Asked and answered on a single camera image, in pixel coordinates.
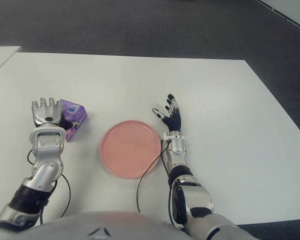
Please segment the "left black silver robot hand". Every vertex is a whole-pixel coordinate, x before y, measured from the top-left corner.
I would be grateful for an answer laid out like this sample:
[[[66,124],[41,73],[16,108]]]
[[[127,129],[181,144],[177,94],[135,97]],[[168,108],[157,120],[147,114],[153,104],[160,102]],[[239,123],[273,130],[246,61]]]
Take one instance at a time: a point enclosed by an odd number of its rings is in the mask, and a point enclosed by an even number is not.
[[[40,98],[40,104],[36,100],[31,103],[33,121],[36,127],[54,125],[65,130],[77,129],[82,120],[67,119],[64,114],[64,105],[62,101],[55,101],[54,98],[49,98],[49,103],[45,98]]]

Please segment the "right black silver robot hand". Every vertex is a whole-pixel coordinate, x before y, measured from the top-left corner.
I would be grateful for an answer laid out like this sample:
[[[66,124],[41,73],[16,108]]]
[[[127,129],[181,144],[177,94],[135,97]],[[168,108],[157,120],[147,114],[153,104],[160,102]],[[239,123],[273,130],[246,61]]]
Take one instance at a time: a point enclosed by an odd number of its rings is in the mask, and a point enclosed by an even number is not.
[[[178,102],[171,93],[167,96],[166,102],[169,104],[165,106],[169,116],[164,115],[157,108],[153,108],[152,112],[168,127],[169,132],[181,132],[182,119]]]

